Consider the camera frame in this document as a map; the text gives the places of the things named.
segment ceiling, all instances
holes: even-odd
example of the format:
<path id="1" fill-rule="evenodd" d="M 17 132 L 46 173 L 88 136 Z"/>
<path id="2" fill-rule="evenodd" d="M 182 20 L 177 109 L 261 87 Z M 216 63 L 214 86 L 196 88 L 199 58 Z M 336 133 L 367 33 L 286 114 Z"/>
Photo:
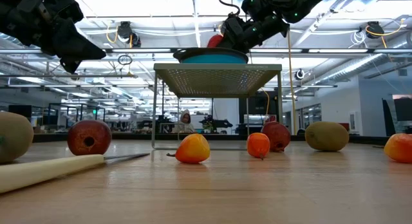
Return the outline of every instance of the ceiling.
<path id="1" fill-rule="evenodd" d="M 117 40 L 112 43 L 106 37 L 107 33 L 111 40 L 115 39 L 116 27 L 120 21 L 131 21 L 132 29 L 140 36 L 142 48 L 187 48 L 206 47 L 209 39 L 218 34 L 215 27 L 218 27 L 225 20 L 228 13 L 234 8 L 222 5 L 218 0 L 76 0 L 80 5 L 85 18 L 76 24 L 78 31 L 86 36 L 91 42 L 100 48 L 128 48 L 128 46 Z M 223 0 L 240 6 L 242 0 Z M 291 25 L 291 43 L 293 48 L 382 48 L 381 39 L 364 39 L 364 42 L 354 44 L 354 33 L 359 28 L 365 28 L 368 21 L 378 21 L 385 31 L 393 32 L 400 27 L 401 19 L 403 26 L 397 33 L 386 38 L 388 45 L 391 40 L 406 34 L 412 26 L 411 6 L 412 0 L 350 0 L 346 6 L 336 13 L 327 15 L 326 19 L 321 19 L 327 14 L 331 6 L 337 0 L 324 0 L 315 6 L 310 14 L 302 21 Z M 310 35 L 303 39 L 302 36 L 309 27 L 316 25 Z M 0 39 L 2 48 L 23 48 L 10 39 Z M 262 46 L 256 48 L 288 48 L 288 41 L 282 35 L 277 34 L 265 41 Z M 100 75 L 96 78 L 72 80 L 70 78 L 45 79 L 42 83 L 54 82 L 57 84 L 86 85 L 86 84 L 121 84 L 121 85 L 153 85 L 154 63 L 177 62 L 172 53 L 141 53 L 132 54 L 137 59 L 129 66 L 121 66 L 117 62 L 118 55 L 112 56 L 112 61 L 85 61 L 78 68 L 79 74 Z M 8 57 L 17 63 L 35 68 L 27 70 L 17 63 L 7 71 L 0 68 L 4 74 L 24 73 L 52 73 L 63 74 L 65 71 L 59 66 L 56 59 L 47 59 L 44 56 L 33 54 L 13 54 L 0 55 Z M 283 73 L 283 84 L 289 84 L 289 60 L 288 56 L 278 55 L 252 55 L 254 64 L 282 64 L 285 71 Z M 292 56 L 292 71 L 302 69 L 310 72 L 307 77 L 316 80 L 322 77 L 333 67 L 346 61 L 347 57 L 325 57 L 322 55 L 311 55 L 304 57 Z M 134 77 L 123 77 L 127 73 Z M 109 74 L 122 75 L 121 77 L 105 78 Z M 14 83 L 28 83 L 19 79 L 14 79 Z M 151 88 L 120 88 L 118 93 L 104 91 L 102 88 L 88 88 L 79 91 L 79 88 L 62 88 L 59 92 L 66 97 L 67 92 L 70 98 L 80 98 L 73 93 L 88 94 L 91 98 L 128 98 L 144 100 L 149 104 L 153 96 Z M 173 94 L 166 90 L 166 95 L 175 99 Z M 118 102 L 118 105 L 127 107 L 132 104 Z"/>

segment ceiling light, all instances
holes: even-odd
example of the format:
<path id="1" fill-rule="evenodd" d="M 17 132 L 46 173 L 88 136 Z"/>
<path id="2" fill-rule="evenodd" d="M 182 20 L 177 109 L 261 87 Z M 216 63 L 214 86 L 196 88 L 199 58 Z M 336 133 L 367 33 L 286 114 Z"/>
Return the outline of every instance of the ceiling light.
<path id="1" fill-rule="evenodd" d="M 337 85 L 305 85 L 306 88 L 335 88 Z"/>
<path id="2" fill-rule="evenodd" d="M 277 49 L 277 48 L 256 48 L 256 49 L 251 49 L 251 53 L 288 53 L 289 49 Z M 301 53 L 301 49 L 291 49 L 291 53 Z"/>
<path id="3" fill-rule="evenodd" d="M 112 49 L 112 53 L 170 53 L 170 49 L 144 49 L 144 48 L 132 48 L 132 49 Z"/>
<path id="4" fill-rule="evenodd" d="M 22 53 L 43 53 L 40 49 L 9 49 L 0 50 L 3 54 L 22 54 Z"/>
<path id="5" fill-rule="evenodd" d="M 57 92 L 60 92 L 60 93 L 67 93 L 67 92 L 65 92 L 65 91 L 62 90 L 62 89 L 52 88 L 52 90 L 57 91 Z"/>
<path id="6" fill-rule="evenodd" d="M 44 82 L 41 79 L 33 78 L 33 77 L 18 77 L 17 79 L 25 80 L 27 82 L 33 82 L 33 83 L 43 83 Z"/>
<path id="7" fill-rule="evenodd" d="M 113 48 L 113 46 L 109 43 L 103 43 L 104 46 L 109 46 L 110 48 Z"/>
<path id="8" fill-rule="evenodd" d="M 411 53 L 411 49 L 382 49 L 375 50 L 374 53 Z"/>
<path id="9" fill-rule="evenodd" d="M 73 88 L 76 87 L 76 85 L 44 85 L 45 87 L 49 88 Z"/>
<path id="10" fill-rule="evenodd" d="M 75 96 L 78 96 L 78 97 L 82 97 L 82 98 L 90 98 L 90 97 L 92 97 L 91 95 L 89 95 L 89 94 L 86 94 L 86 93 L 71 93 L 72 95 L 75 95 Z"/>
<path id="11" fill-rule="evenodd" d="M 80 85 L 83 88 L 110 88 L 112 85 Z"/>
<path id="12" fill-rule="evenodd" d="M 148 88 L 150 86 L 153 86 L 153 85 L 116 85 L 116 87 L 119 87 L 119 88 Z"/>
<path id="13" fill-rule="evenodd" d="M 40 85 L 8 85 L 8 87 L 14 87 L 14 88 L 39 88 L 41 86 Z"/>
<path id="14" fill-rule="evenodd" d="M 121 89 L 118 89 L 118 88 L 111 88 L 110 91 L 117 94 L 117 95 L 123 95 L 123 91 Z"/>
<path id="15" fill-rule="evenodd" d="M 311 49 L 309 53 L 366 53 L 367 49 Z"/>

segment table surface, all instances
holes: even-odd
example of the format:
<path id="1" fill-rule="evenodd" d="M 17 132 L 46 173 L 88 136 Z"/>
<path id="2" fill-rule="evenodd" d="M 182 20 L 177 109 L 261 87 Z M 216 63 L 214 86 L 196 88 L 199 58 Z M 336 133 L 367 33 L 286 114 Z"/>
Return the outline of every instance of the table surface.
<path id="1" fill-rule="evenodd" d="M 150 150 L 149 141 L 115 140 L 106 155 Z M 264 161 L 246 151 L 212 151 L 199 165 L 168 152 L 0 195 L 0 223 L 411 223 L 412 165 L 371 145 L 322 153 L 292 142 Z M 65 142 L 41 143 L 19 162 L 67 156 Z"/>
<path id="2" fill-rule="evenodd" d="M 154 64 L 179 98 L 247 98 L 282 70 L 280 64 Z"/>

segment wooden table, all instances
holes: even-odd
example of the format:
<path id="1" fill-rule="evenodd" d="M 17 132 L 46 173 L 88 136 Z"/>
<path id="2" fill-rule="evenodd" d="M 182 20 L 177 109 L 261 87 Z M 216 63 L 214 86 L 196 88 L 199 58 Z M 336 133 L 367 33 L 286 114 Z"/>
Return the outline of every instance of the wooden table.
<path id="1" fill-rule="evenodd" d="M 158 142 L 160 146 L 177 142 Z M 244 142 L 211 144 L 238 147 Z M 140 153 L 150 141 L 113 141 L 107 155 Z M 0 223 L 411 223 L 412 165 L 382 149 L 349 144 L 320 153 L 293 142 L 261 161 L 212 151 L 199 165 L 151 156 L 109 162 L 0 196 Z M 71 156 L 65 142 L 34 144 L 19 161 Z"/>

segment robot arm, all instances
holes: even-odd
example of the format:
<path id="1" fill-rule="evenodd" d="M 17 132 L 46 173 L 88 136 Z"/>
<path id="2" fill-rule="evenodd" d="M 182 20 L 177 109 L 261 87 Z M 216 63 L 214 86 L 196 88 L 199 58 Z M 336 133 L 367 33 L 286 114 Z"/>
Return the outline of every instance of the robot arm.
<path id="1" fill-rule="evenodd" d="M 286 37 L 288 23 L 296 23 L 322 0 L 244 0 L 242 10 L 251 20 L 229 14 L 222 25 L 223 39 L 216 46 L 248 53 L 256 45 L 281 33 Z"/>
<path id="2" fill-rule="evenodd" d="M 0 32 L 57 55 L 69 73 L 75 73 L 82 60 L 106 56 L 77 32 L 74 24 L 83 17 L 75 0 L 0 0 Z"/>

